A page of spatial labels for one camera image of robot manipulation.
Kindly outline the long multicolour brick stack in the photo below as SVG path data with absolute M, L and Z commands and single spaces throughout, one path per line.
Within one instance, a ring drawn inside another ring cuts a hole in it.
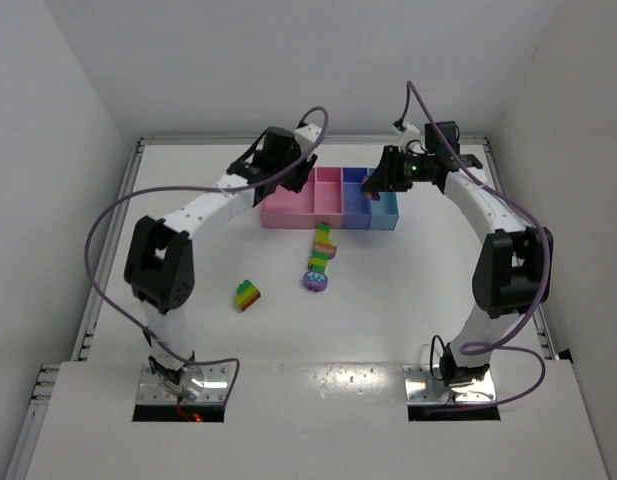
M 333 260 L 337 254 L 337 246 L 331 240 L 331 226 L 321 223 L 316 231 L 310 252 L 307 268 L 311 271 L 324 273 L 328 262 Z

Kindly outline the green yellow orange brick stack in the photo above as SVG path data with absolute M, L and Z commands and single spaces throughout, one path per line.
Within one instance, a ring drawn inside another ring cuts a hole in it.
M 246 279 L 237 286 L 234 304 L 240 312 L 243 312 L 260 297 L 260 290 L 250 280 Z

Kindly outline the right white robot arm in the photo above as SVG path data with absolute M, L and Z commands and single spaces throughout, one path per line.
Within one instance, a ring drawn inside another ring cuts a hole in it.
M 399 142 L 384 147 L 362 190 L 376 197 L 430 183 L 467 219 L 481 242 L 471 281 L 474 307 L 444 346 L 438 371 L 446 386 L 481 380 L 493 351 L 506 346 L 547 299 L 552 233 L 517 214 L 491 185 L 479 159 L 461 154 L 454 122 L 423 130 L 404 120 L 393 126 Z

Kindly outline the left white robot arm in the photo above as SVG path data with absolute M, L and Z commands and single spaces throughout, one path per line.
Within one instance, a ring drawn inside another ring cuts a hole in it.
M 196 248 L 277 187 L 300 191 L 317 160 L 314 143 L 320 135 L 319 126 L 305 122 L 294 130 L 269 127 L 229 165 L 212 192 L 135 224 L 124 279 L 146 318 L 151 372 L 172 392 L 186 395 L 197 371 L 184 309 L 195 284 Z

